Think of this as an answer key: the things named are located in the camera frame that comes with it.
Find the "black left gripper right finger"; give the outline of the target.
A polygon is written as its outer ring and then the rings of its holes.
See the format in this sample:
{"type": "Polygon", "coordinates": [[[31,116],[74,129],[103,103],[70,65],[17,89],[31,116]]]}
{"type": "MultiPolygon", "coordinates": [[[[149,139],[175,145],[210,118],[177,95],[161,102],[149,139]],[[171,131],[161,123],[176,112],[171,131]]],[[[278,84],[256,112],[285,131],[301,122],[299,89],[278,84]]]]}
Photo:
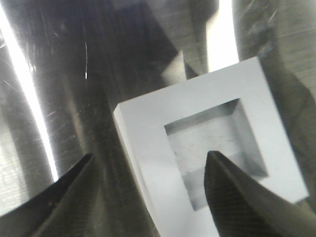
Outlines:
{"type": "Polygon", "coordinates": [[[284,200],[219,151],[207,153],[204,191],[221,237],[314,237],[315,214],[284,200]]]}

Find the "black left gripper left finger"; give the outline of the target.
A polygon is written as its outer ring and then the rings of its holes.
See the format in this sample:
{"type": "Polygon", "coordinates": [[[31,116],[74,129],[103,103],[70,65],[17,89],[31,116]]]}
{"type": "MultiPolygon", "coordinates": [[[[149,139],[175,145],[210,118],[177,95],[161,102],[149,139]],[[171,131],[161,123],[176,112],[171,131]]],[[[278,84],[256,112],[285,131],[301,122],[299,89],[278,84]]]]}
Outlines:
{"type": "Polygon", "coordinates": [[[95,159],[86,154],[57,182],[0,217],[2,237],[82,237],[95,202],[95,159]]]}

